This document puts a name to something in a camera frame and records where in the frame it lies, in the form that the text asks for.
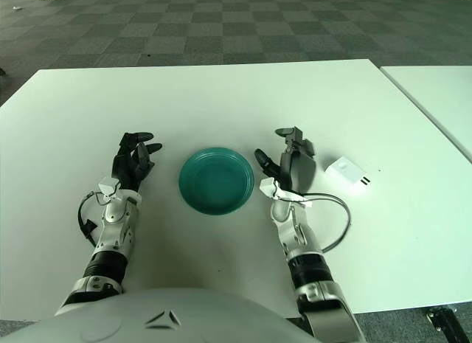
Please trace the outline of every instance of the black triangle logo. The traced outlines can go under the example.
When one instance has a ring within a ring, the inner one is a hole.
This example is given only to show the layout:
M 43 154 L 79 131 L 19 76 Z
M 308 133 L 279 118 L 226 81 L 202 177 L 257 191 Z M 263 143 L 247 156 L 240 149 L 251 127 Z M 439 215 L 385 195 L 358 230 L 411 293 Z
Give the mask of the black triangle logo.
M 147 321 L 145 326 L 151 330 L 176 330 L 181 323 L 172 310 L 164 310 Z

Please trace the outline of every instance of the black bracket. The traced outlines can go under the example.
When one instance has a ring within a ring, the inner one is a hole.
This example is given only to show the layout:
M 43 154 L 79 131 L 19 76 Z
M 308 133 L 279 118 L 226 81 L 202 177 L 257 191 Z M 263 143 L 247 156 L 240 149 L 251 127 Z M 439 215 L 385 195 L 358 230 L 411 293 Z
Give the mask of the black bracket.
M 453 309 L 430 308 L 426 317 L 438 332 L 444 333 L 449 343 L 470 343 Z
M 285 138 L 287 147 L 280 157 L 280 166 L 273 162 L 261 149 L 254 155 L 268 177 L 274 177 L 283 190 L 306 193 L 315 176 L 315 151 L 303 132 L 297 127 L 277 129 L 275 133 Z

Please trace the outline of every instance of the small white box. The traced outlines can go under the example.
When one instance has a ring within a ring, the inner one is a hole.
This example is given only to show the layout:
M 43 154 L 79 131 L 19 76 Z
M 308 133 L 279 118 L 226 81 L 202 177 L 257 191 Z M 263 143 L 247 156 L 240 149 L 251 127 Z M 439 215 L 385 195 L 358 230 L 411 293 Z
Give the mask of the small white box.
M 352 186 L 358 183 L 367 186 L 370 183 L 370 180 L 365 176 L 366 173 L 344 156 L 328 166 L 326 173 Z

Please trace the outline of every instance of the robotic arm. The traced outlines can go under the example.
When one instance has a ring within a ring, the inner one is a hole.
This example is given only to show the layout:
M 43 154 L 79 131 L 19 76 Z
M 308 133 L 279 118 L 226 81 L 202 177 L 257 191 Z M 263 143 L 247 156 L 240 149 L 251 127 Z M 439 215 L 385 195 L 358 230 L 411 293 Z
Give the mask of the robotic arm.
M 105 202 L 100 239 L 95 243 L 89 238 L 95 245 L 91 260 L 56 315 L 123 292 L 121 283 L 133 248 L 137 206 L 141 203 L 139 185 L 154 166 L 149 155 L 162 148 L 157 143 L 145 145 L 152 138 L 151 133 L 123 135 L 114 157 L 112 177 L 105 177 L 98 185 Z
M 276 134 L 285 137 L 287 145 L 280 166 L 261 149 L 254 154 L 269 176 L 260 182 L 260 189 L 274 199 L 271 219 L 291 272 L 299 312 L 322 342 L 362 342 L 364 336 L 307 222 L 305 208 L 311 207 L 311 202 L 303 193 L 315 175 L 313 146 L 296 127 L 277 129 Z

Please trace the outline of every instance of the silver robotic forearm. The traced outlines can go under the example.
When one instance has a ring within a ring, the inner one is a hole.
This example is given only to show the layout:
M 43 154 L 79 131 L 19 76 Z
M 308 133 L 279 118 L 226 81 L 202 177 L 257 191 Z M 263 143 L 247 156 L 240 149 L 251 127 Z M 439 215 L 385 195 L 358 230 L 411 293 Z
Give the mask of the silver robotic forearm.
M 271 219 L 277 226 L 288 262 L 299 312 L 313 335 L 324 343 L 364 342 L 358 323 L 308 225 L 305 208 L 311 203 L 300 195 L 281 190 L 272 178 L 262 180 L 260 189 L 276 199 L 271 207 Z
M 141 196 L 133 190 L 121 190 L 119 181 L 110 177 L 105 177 L 99 188 L 107 203 L 100 239 L 83 277 L 74 284 L 56 315 L 123 292 L 121 283 L 134 245 Z

